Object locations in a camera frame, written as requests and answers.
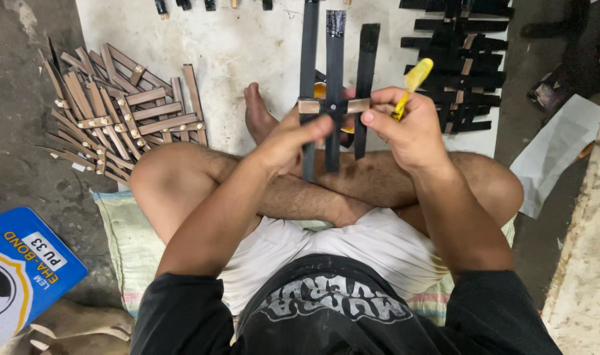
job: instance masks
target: hairy leg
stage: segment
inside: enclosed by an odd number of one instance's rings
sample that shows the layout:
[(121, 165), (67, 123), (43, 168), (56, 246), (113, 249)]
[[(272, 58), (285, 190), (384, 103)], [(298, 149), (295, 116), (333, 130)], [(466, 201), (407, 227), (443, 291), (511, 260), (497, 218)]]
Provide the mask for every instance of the hairy leg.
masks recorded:
[[(260, 144), (278, 120), (264, 105), (258, 85), (252, 83), (244, 91), (246, 124), (257, 144)], [(450, 158), (467, 178), (478, 202), (500, 226), (506, 224), (522, 205), (524, 193), (519, 180), (510, 170), (495, 160), (468, 152), (451, 152)], [(300, 176), (300, 166), (293, 172)], [(369, 152), (355, 161), (354, 154), (340, 154), (340, 173), (325, 171), (325, 154), (316, 152), (315, 182), (329, 190), (363, 201), (373, 206), (394, 208), (396, 213), (416, 229), (427, 234), (420, 206), (417, 204), (411, 177), (394, 161), (391, 152)]]
[[(193, 143), (156, 147), (140, 159), (131, 174), (131, 190), (138, 205), (164, 243), (186, 217), (239, 164), (240, 157)], [(259, 215), (275, 219), (320, 219), (350, 225), (372, 207), (294, 176), (279, 176), (270, 185)], [(259, 224), (255, 216), (245, 235)]]

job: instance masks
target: yellow brush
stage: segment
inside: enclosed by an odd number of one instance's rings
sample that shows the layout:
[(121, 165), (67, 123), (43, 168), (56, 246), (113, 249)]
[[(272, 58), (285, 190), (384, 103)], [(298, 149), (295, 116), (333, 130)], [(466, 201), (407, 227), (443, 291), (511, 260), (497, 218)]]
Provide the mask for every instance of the yellow brush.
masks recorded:
[(399, 122), (401, 120), (401, 117), (403, 117), (403, 111), (406, 108), (407, 99), (409, 99), (410, 94), (415, 92), (416, 89), (421, 86), (422, 82), (425, 81), (431, 72), (431, 68), (433, 67), (434, 62), (431, 59), (424, 58), (405, 75), (406, 93), (403, 94), (403, 97), (401, 97), (401, 100), (397, 104), (397, 107), (394, 108), (394, 111), (392, 111), (391, 115), (395, 121)]

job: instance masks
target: man's right hand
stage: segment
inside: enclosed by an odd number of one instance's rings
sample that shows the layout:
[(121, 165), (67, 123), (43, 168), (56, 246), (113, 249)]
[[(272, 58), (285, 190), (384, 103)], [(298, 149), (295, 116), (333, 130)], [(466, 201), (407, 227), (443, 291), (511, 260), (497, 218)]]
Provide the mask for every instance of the man's right hand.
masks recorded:
[(361, 121), (390, 144), (394, 159), (408, 173), (434, 171), (437, 167), (451, 164), (434, 101), (411, 93), (401, 121), (390, 117), (405, 92), (403, 88), (394, 86), (373, 92), (371, 109), (363, 113)]

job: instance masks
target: paper sheet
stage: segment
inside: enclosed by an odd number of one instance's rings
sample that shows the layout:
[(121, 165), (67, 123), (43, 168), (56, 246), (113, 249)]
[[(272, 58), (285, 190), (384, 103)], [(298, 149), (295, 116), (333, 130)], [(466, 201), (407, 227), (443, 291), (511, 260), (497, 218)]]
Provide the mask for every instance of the paper sheet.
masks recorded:
[(574, 95), (515, 159), (510, 170), (524, 187), (519, 212), (534, 219), (561, 173), (596, 139), (600, 106)]

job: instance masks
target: white label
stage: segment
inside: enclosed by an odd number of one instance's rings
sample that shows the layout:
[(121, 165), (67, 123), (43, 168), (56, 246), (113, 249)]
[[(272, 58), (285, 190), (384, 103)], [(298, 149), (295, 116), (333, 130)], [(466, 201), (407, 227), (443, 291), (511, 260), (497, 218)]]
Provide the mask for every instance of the white label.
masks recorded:
[(47, 264), (50, 270), (59, 270), (63, 265), (67, 263), (67, 260), (63, 255), (59, 254), (57, 249), (54, 249), (48, 239), (44, 238), (41, 233), (34, 232), (23, 241), (29, 248), (35, 253), (43, 263)]

